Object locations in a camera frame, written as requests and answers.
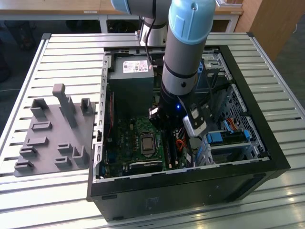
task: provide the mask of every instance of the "robotic arm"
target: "robotic arm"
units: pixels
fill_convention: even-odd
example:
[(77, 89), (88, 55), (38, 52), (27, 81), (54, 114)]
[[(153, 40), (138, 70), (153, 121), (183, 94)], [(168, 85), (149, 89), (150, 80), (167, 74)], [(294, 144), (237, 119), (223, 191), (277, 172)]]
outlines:
[(166, 26), (168, 18), (161, 98), (159, 107), (150, 110), (150, 120), (153, 122), (159, 117), (158, 109), (162, 109), (161, 116), (163, 113), (169, 123), (183, 118), (189, 136), (198, 136), (206, 123), (192, 95), (213, 25), (215, 0), (112, 0), (112, 5), (122, 12), (144, 16), (148, 26), (155, 20), (152, 30)]

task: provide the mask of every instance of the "power supply label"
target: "power supply label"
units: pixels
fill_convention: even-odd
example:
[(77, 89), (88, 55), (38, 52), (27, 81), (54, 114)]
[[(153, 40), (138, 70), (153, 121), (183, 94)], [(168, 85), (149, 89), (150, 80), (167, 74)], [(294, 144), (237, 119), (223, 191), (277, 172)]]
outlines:
[(148, 72), (147, 61), (125, 61), (123, 73), (145, 73)]

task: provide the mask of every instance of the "aluminum slatted table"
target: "aluminum slatted table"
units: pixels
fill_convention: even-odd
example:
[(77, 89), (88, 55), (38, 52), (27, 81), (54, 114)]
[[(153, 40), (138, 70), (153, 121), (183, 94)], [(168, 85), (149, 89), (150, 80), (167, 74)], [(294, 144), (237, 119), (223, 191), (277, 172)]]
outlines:
[(14, 165), (32, 117), (34, 98), (58, 103), (55, 83), (74, 102), (99, 101), (103, 47), (136, 46), (134, 34), (62, 34), (42, 40), (0, 139), (0, 228), (275, 228), (305, 224), (305, 111), (255, 38), (212, 33), (208, 45), (228, 45), (292, 169), (229, 204), (108, 224), (86, 201), (88, 170), (16, 178)]

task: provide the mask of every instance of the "sticker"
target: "sticker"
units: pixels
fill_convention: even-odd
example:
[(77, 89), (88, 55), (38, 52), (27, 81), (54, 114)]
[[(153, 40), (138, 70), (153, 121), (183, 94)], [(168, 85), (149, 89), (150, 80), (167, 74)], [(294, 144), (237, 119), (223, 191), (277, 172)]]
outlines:
[(147, 61), (125, 61), (123, 73), (145, 73), (148, 72)]
[(188, 160), (191, 163), (192, 158), (189, 154), (186, 154), (186, 160)]
[(97, 13), (97, 11), (84, 11), (84, 13)]

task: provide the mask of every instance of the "floor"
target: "floor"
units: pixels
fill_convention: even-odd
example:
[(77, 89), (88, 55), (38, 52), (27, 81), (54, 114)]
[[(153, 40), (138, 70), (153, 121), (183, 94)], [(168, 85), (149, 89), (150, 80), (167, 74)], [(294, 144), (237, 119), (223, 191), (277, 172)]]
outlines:
[[(31, 24), (36, 27), (33, 36), (39, 42), (44, 32), (50, 33), (71, 33), (64, 21), (37, 21)], [(15, 100), (18, 96), (18, 89), (21, 88), (23, 80), (31, 65), (36, 50), (21, 51), (16, 45), (13, 37), (6, 30), (3, 22), (0, 22), (0, 52), (4, 55), (12, 70), (11, 77), (0, 83), (0, 135), (10, 115)], [(305, 107), (305, 15), (298, 23), (296, 33), (284, 46), (278, 58), (274, 62), (276, 68), (283, 76), (291, 90), (295, 93), (303, 107)]]

